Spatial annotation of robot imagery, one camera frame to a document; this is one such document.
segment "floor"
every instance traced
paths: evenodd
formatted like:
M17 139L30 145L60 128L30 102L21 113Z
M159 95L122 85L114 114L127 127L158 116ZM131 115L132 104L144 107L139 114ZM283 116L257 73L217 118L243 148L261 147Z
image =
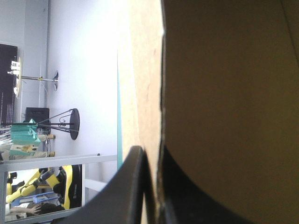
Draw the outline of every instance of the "floor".
M51 144L57 156L117 154L116 17L111 2L51 2L48 78L58 70L59 86L57 91L52 84L47 86L46 105L50 117L71 108L80 114L76 140L52 131L57 136ZM108 182L116 170L116 161L92 165L89 178Z

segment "yellow robot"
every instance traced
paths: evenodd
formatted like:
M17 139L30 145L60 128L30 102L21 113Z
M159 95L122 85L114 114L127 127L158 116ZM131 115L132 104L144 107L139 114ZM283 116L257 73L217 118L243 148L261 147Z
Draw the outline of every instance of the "yellow robot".
M10 173L7 179L6 203L13 202L21 196L32 194L39 185L46 181L53 191L59 194L59 202L64 209L81 206L82 198L82 165L67 165L59 168L59 174L54 175L54 169L36 169L30 180L13 192L12 179L16 175Z

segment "hand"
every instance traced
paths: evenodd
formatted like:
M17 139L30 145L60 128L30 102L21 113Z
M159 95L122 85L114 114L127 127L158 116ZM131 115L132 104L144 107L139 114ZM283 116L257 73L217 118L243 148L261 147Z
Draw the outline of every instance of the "hand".
M41 203L36 204L34 207L32 207L32 208L30 209L30 211L29 211L28 213L30 213L30 214L32 214L32 215L34 215L34 216L39 215L40 212L41 212L42 205L43 205L43 204L41 204Z

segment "white surface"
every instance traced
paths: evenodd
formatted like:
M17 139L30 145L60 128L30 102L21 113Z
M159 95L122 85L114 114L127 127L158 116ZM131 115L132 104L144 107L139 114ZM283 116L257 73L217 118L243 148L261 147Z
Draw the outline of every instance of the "white surface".
M46 75L48 0L1 0L0 43L18 47L24 76ZM22 122L26 107L44 106L40 82L23 82L21 98L15 99L14 120Z
M50 116L78 108L81 120L77 140L52 131L58 156L117 154L115 10L112 0L50 2L48 78L59 72L58 91L48 84ZM115 161L90 164L87 178L108 182L116 169Z
M100 192L107 183L101 181L95 181L91 179L85 179L85 187Z

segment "brown cardboard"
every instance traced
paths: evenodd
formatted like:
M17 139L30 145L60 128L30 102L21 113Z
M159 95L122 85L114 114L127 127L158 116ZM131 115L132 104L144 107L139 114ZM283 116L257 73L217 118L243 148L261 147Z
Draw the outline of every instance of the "brown cardboard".
M237 214L298 223L298 4L287 21L280 1L164 2L172 156Z
M161 3L159 0L120 0L117 5L123 159L133 145L146 150L157 198L161 136ZM146 223L145 212L142 223Z

